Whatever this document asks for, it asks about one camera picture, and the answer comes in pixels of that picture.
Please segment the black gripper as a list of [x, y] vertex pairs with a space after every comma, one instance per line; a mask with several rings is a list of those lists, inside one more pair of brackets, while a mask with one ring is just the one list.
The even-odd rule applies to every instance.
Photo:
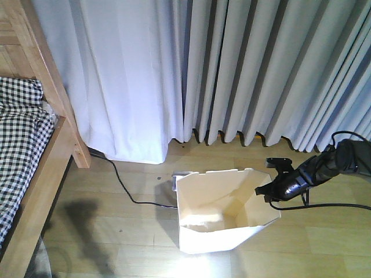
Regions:
[[256, 196], [263, 195], [266, 203], [288, 201], [304, 193], [313, 186], [312, 180], [302, 171], [278, 175], [272, 184], [258, 186], [254, 189]]

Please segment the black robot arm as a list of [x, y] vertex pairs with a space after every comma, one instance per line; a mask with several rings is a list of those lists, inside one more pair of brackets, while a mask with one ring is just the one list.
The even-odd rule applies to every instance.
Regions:
[[370, 142], [344, 139], [336, 146], [328, 145], [318, 156], [312, 156], [298, 168], [288, 158], [267, 158], [267, 167], [278, 175], [255, 193], [265, 202], [288, 201], [303, 195], [310, 188], [321, 185], [339, 174], [370, 176]]

